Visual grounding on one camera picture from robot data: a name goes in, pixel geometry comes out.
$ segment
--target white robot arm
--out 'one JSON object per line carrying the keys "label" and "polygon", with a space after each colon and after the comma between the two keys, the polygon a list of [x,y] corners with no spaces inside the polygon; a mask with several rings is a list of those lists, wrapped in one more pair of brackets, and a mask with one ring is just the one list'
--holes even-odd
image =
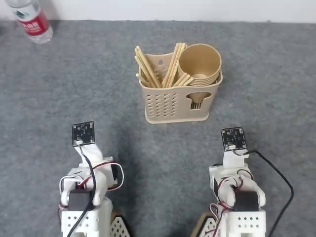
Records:
{"label": "white robot arm", "polygon": [[291,197],[279,214],[272,235],[283,212],[291,203],[294,191],[288,180],[258,151],[247,151],[242,127],[222,129],[224,157],[222,164],[209,167],[210,186],[217,203],[200,219],[191,237],[264,237],[266,235],[266,196],[253,180],[244,162],[250,153],[257,153],[289,185]]}
{"label": "white robot arm", "polygon": [[[111,226],[112,202],[105,197],[108,190],[122,186],[124,173],[122,166],[112,157],[104,158],[94,143],[94,122],[73,125],[73,146],[80,154],[82,163],[73,168],[59,183],[61,200],[61,231],[63,237],[110,237],[112,229],[125,232],[128,230],[122,218],[120,228]],[[122,182],[119,186],[116,177],[117,165],[122,171]]]}

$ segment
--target utensil holder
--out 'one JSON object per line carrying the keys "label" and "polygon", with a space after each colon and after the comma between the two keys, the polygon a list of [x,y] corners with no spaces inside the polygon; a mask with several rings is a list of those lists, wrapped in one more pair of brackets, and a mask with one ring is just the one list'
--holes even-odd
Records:
{"label": "utensil holder", "polygon": [[[146,54],[146,58],[153,68],[156,77],[162,78],[168,70],[173,53],[163,55]],[[222,72],[214,84],[202,87],[178,86],[171,88],[148,88],[139,80],[145,102],[145,117],[149,123],[170,123],[203,121],[209,116],[209,109],[216,95],[218,86],[223,81]],[[200,103],[189,98],[190,94],[197,92],[208,93]]]}

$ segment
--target water bottle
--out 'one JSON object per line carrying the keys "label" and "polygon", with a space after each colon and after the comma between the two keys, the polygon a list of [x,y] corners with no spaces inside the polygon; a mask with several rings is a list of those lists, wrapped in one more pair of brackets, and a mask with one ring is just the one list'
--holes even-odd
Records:
{"label": "water bottle", "polygon": [[25,33],[34,43],[45,43],[53,37],[53,30],[37,0],[5,0],[13,10]]}

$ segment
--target gray carpet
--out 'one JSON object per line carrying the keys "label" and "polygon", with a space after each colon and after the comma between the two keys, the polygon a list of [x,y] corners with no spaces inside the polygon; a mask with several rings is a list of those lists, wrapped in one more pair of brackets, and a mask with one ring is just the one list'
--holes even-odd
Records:
{"label": "gray carpet", "polygon": [[[0,23],[0,236],[61,236],[59,179],[80,157],[71,124],[96,122],[97,144],[126,174],[109,194],[136,237],[188,237],[215,201],[208,166],[223,157],[220,129],[243,126],[292,182],[296,197],[276,237],[315,236],[316,25],[53,21],[36,45]],[[148,124],[134,47],[171,52],[204,42],[223,57],[224,81],[204,122]],[[256,155],[248,160],[267,197],[271,228],[289,197]]]}

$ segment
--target beige cup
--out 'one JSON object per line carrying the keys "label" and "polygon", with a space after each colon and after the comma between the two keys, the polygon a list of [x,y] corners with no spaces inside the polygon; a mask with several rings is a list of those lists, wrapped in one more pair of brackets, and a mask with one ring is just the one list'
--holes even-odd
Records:
{"label": "beige cup", "polygon": [[[208,86],[219,77],[222,66],[220,53],[207,44],[193,44],[186,47],[179,57],[179,75],[183,73],[193,76],[191,86]],[[208,93],[198,92],[190,95],[195,103],[201,103]]]}

